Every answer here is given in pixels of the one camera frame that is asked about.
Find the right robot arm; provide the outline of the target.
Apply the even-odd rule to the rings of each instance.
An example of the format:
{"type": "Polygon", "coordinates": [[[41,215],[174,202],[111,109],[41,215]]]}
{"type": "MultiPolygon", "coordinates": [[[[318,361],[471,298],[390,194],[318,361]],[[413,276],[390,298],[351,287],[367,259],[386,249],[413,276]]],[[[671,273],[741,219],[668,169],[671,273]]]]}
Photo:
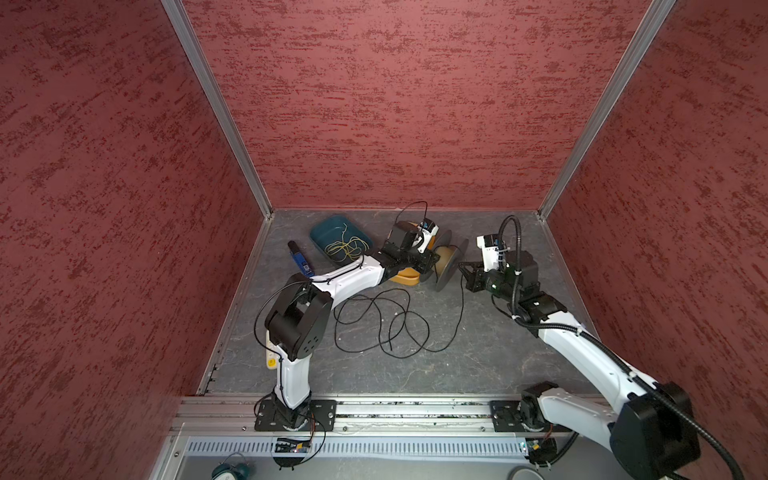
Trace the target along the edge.
{"type": "Polygon", "coordinates": [[[541,382],[521,397],[519,416],[526,428],[566,427],[609,450],[634,479],[678,478],[679,469],[700,458],[700,443],[706,441],[731,476],[743,478],[734,456],[695,420],[689,395],[636,369],[592,335],[541,289],[529,253],[511,262],[462,262],[458,268],[470,291],[505,301],[504,314],[558,351],[604,399],[598,404],[541,382]]]}

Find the grey perforated cable spool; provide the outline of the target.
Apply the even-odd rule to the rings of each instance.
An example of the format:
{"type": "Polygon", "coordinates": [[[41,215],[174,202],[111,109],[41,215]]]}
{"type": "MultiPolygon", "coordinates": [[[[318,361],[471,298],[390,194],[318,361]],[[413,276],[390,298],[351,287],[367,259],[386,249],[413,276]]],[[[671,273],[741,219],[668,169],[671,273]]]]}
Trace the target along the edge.
{"type": "Polygon", "coordinates": [[[447,230],[437,236],[434,243],[433,252],[438,256],[438,260],[433,267],[435,275],[435,292],[442,291],[449,283],[454,273],[458,270],[459,263],[463,260],[468,247],[466,238],[460,239],[458,243],[453,243],[453,232],[447,230]]]}

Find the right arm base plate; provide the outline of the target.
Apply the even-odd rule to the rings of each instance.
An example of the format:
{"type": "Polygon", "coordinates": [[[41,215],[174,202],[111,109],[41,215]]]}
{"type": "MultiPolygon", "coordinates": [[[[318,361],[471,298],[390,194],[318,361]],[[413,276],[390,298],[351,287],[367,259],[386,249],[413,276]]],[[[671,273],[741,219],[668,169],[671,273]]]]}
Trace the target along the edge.
{"type": "Polygon", "coordinates": [[[514,433],[534,437],[568,435],[572,431],[561,425],[529,428],[524,424],[519,411],[519,400],[492,400],[489,402],[490,420],[495,433],[514,433]]]}

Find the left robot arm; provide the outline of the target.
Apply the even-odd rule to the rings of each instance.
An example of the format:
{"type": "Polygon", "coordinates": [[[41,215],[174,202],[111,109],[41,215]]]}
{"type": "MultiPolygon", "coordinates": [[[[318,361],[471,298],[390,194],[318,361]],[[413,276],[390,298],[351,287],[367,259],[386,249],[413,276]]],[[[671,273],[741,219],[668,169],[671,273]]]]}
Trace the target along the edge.
{"type": "Polygon", "coordinates": [[[396,222],[377,249],[328,274],[297,274],[280,289],[264,325],[277,357],[277,382],[271,395],[277,418],[288,430],[311,420],[310,359],[325,333],[334,307],[376,287],[406,268],[422,274],[436,266],[439,227],[425,218],[414,224],[396,222]]]}

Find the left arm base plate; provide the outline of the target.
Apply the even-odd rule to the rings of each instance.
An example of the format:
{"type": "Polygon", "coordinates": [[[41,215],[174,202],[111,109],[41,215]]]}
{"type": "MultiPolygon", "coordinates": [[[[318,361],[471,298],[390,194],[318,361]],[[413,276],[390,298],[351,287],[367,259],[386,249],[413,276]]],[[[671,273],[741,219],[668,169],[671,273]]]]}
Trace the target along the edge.
{"type": "Polygon", "coordinates": [[[330,432],[334,429],[338,402],[306,400],[289,409],[274,396],[261,400],[254,409],[257,432],[330,432]]]}

